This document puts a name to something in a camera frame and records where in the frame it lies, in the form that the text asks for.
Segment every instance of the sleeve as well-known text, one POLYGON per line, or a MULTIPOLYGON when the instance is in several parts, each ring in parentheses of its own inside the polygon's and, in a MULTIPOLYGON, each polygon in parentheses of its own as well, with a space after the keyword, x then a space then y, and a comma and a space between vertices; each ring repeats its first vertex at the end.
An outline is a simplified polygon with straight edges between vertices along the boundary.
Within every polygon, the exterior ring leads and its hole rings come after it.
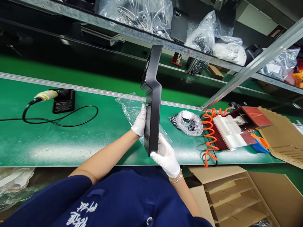
POLYGON ((1 227, 49 226, 90 187, 92 181, 82 175, 62 179, 34 194, 1 227))
POLYGON ((193 227, 213 227, 209 221, 200 217, 193 217, 193 227))

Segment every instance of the navy blue shirt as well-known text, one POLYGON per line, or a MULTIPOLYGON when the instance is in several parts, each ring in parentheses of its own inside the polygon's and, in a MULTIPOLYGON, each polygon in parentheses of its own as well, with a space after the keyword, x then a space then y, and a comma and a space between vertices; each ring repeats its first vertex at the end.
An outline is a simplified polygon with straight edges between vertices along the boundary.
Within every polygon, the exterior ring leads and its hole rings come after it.
POLYGON ((33 195, 1 227, 199 226, 164 174, 153 166, 116 167, 92 185, 86 176, 58 181, 33 195))

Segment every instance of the orange coiled hose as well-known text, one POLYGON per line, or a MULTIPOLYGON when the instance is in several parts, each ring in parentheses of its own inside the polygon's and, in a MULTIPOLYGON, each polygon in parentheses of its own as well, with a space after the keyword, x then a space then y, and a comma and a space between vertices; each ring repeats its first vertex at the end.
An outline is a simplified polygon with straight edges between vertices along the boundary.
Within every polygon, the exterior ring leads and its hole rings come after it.
POLYGON ((212 127, 214 126, 213 123, 212 123, 212 119, 213 117, 216 117, 218 115, 221 115, 222 117, 224 117, 226 114, 227 114, 227 110, 229 108, 226 108, 224 113, 222 113, 222 108, 219 109, 219 112, 217 112, 217 110, 215 108, 212 108, 212 109, 207 109, 205 111, 205 114, 202 115, 203 118, 205 119, 209 119, 209 120, 205 120, 205 121, 202 121, 203 124, 210 124, 209 128, 203 128, 203 130, 208 130, 209 134, 207 135, 204 135, 205 137, 209 137, 209 138, 212 138, 213 141, 210 141, 210 142, 207 142, 206 145, 209 146, 210 148, 206 149, 206 153, 204 155, 204 158, 205 158, 205 165, 204 167, 208 167, 208 163, 207 163, 207 156, 210 156, 212 159, 218 161, 218 159, 213 156, 212 154, 209 153, 209 151, 217 151, 219 150, 219 148, 217 148, 216 146, 212 145, 212 143, 215 143, 217 141, 217 138, 212 136, 215 131, 212 129, 212 127))

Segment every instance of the clear plastic bag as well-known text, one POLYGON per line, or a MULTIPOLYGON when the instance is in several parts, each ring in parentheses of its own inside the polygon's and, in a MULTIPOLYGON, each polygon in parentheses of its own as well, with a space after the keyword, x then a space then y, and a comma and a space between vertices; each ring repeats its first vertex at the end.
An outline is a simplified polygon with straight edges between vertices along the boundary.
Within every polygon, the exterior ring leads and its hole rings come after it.
POLYGON ((170 0, 101 0, 98 14, 171 40, 170 0))
POLYGON ((221 36, 220 39, 226 43, 215 44, 214 56, 244 66, 247 57, 245 49, 241 46, 242 39, 231 36, 221 36))
POLYGON ((34 169, 0 168, 0 212, 29 198, 26 187, 33 176, 34 169))
POLYGON ((257 223, 251 225, 250 227, 272 227, 271 221, 267 219, 263 219, 258 221, 257 223))
POLYGON ((0 196, 0 212, 6 211, 17 203, 25 202, 37 191, 42 190, 49 184, 40 184, 25 188, 18 192, 10 192, 0 196))
MULTIPOLYGON (((188 65, 190 65, 193 60, 194 60, 194 58, 189 57, 187 60, 188 65)), ((208 62, 202 61, 202 60, 197 60, 190 73, 195 75, 195 74, 199 73, 201 70, 207 69, 207 67, 208 67, 208 62)))
POLYGON ((218 38, 221 36, 232 37, 234 32, 234 26, 233 27, 222 26, 219 18, 217 18, 215 23, 215 31, 214 31, 215 37, 218 38))
POLYGON ((220 36, 220 39, 226 43, 235 43, 242 46, 243 41, 241 38, 232 37, 232 36, 220 36))
POLYGON ((28 185, 35 168, 0 168, 0 196, 20 191, 28 185))
POLYGON ((169 120, 177 129, 180 129, 188 136, 200 136, 203 132, 202 121, 200 117, 193 112, 183 110, 178 113, 178 115, 169 117, 169 120))
MULTIPOLYGON (((116 98, 115 101, 121 104, 124 115, 126 116, 130 125, 133 126, 137 116, 141 111, 143 102, 123 98, 123 96, 121 98, 116 98)), ((172 140, 170 139, 170 137, 168 136, 168 134, 165 132, 165 130, 162 128, 161 125, 159 125, 159 132, 164 136, 167 142, 172 143, 172 140)), ((144 137, 141 137, 139 140, 141 144, 144 145, 144 137)))
MULTIPOLYGON (((199 26, 187 37, 184 45, 206 54, 213 55, 215 48, 215 22, 216 14, 213 10, 204 17, 199 26)), ((208 62, 198 60, 191 71, 191 74, 197 74, 207 67, 208 62)))
POLYGON ((287 49, 259 70, 261 74, 284 81, 288 73, 297 65, 300 48, 287 49))

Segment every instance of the black tablet device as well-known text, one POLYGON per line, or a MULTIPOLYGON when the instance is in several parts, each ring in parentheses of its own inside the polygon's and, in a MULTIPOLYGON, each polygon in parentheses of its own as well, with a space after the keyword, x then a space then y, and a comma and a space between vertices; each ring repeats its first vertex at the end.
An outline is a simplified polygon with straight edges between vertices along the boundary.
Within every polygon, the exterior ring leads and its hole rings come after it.
POLYGON ((147 58, 141 89, 146 93, 146 124, 144 130, 144 148, 150 156, 158 151, 160 105, 162 86, 157 81, 157 71, 162 46, 154 45, 147 58))

